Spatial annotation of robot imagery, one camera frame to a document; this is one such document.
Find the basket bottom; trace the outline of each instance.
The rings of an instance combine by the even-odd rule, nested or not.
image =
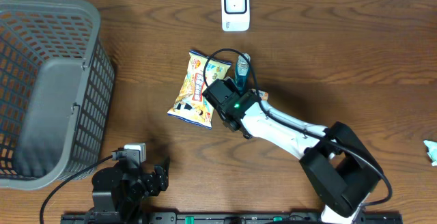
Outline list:
[[[66,133],[82,73],[81,59],[54,58],[39,69],[14,153],[18,175],[45,176],[72,143]]]

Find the cable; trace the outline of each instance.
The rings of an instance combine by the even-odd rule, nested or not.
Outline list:
[[[393,195],[393,189],[391,188],[391,184],[389,182],[389,179],[387,179],[387,177],[384,175],[384,173],[382,171],[380,171],[371,162],[369,162],[367,159],[365,159],[365,156],[364,157],[361,156],[358,152],[355,152],[353,148],[349,148],[348,146],[340,145],[340,144],[335,143],[335,142],[333,142],[333,141],[331,141],[329,139],[326,139],[326,138],[323,138],[323,137],[321,137],[319,135],[315,135],[315,134],[313,134],[311,132],[308,132],[305,129],[301,129],[301,128],[297,127],[297,126],[293,126],[293,125],[287,124],[285,122],[282,122],[281,120],[279,120],[279,119],[275,118],[274,116],[272,116],[270,114],[270,112],[267,111],[263,107],[263,105],[261,103],[261,98],[259,97],[259,86],[258,86],[258,82],[257,82],[257,77],[255,76],[255,70],[253,69],[253,66],[251,65],[251,62],[241,52],[239,52],[239,51],[237,51],[235,49],[232,49],[232,48],[223,48],[223,49],[220,49],[220,50],[216,51],[211,56],[209,56],[207,58],[207,60],[206,60],[205,67],[203,67],[203,81],[204,81],[206,87],[209,86],[206,83],[206,67],[208,66],[208,62],[212,58],[214,58],[215,55],[217,55],[218,53],[221,53],[223,51],[230,51],[230,52],[233,52],[233,53],[237,53],[237,54],[239,54],[239,56],[243,57],[243,59],[247,62],[247,65],[249,65],[249,71],[252,72],[253,83],[255,84],[255,91],[256,91],[257,101],[258,101],[259,107],[266,114],[267,117],[271,118],[272,120],[274,120],[275,122],[277,122],[277,123],[279,123],[279,124],[281,124],[283,126],[291,128],[293,130],[296,130],[296,131],[298,131],[298,132],[300,132],[300,133],[302,133],[302,134],[304,134],[306,136],[313,137],[314,139],[318,139],[318,140],[320,140],[323,143],[327,143],[327,144],[329,144],[331,146],[334,146],[334,147],[344,151],[345,153],[351,154],[351,155],[355,156],[356,158],[358,158],[359,160],[363,161],[367,166],[369,166],[373,171],[375,171],[375,173],[382,179],[382,181],[387,186],[387,191],[388,191],[387,196],[385,198],[377,200],[377,201],[373,201],[373,202],[369,202],[369,203],[363,203],[363,204],[361,204],[362,207],[383,204],[383,203],[387,202],[388,200],[390,200],[391,196]]]
[[[40,210],[40,224],[44,224],[44,209],[46,208],[46,205],[48,204],[48,201],[50,200],[51,197],[53,197],[53,195],[63,186],[65,186],[65,184],[69,183],[71,180],[73,180],[74,178],[76,178],[77,176],[81,175],[82,173],[85,173],[86,171],[97,167],[97,165],[103,163],[104,161],[107,161],[109,159],[111,159],[112,156],[107,156],[95,163],[93,163],[92,165],[80,170],[79,172],[75,173],[74,175],[70,176],[69,178],[67,178],[66,180],[64,180],[61,184],[59,184],[59,186],[56,186],[55,189],[53,189],[53,191],[47,196],[46,200],[44,200],[44,203],[42,203],[41,205],[41,210]]]

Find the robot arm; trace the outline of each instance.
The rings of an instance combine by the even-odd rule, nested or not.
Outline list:
[[[331,128],[308,124],[261,101],[264,110],[269,113],[266,115],[260,107],[259,98],[253,92],[240,95],[230,78],[215,80],[203,92],[203,96],[217,110],[224,125],[232,131],[240,130],[247,139],[266,139],[299,159],[310,183],[326,204],[321,217],[323,222],[352,223],[361,204],[380,180],[373,169],[350,154],[346,154],[340,165],[334,168],[329,160],[342,151],[320,139],[307,136],[317,135],[354,148],[365,156],[365,160],[382,171],[345,124],[337,122]]]

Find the wood grain surface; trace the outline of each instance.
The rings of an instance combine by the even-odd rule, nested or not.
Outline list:
[[[146,142],[149,165],[172,158],[169,189],[145,204],[180,212],[322,209],[298,161],[277,146],[243,139],[217,115],[212,130],[167,116],[188,50],[230,47],[251,55],[272,105],[307,122],[338,120],[354,129],[394,189],[389,203],[370,211],[435,223],[437,169],[423,140],[437,140],[436,0],[251,0],[251,27],[239,33],[222,31],[220,0],[86,1],[100,11],[100,37],[117,64],[101,157]],[[90,181],[63,187],[46,222],[92,207]],[[58,184],[0,190],[1,222],[37,223]],[[385,195],[379,183],[369,200]]]

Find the plastic crate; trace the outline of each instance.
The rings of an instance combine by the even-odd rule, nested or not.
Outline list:
[[[0,188],[42,188],[98,160],[114,83],[99,28],[84,1],[0,0]]]

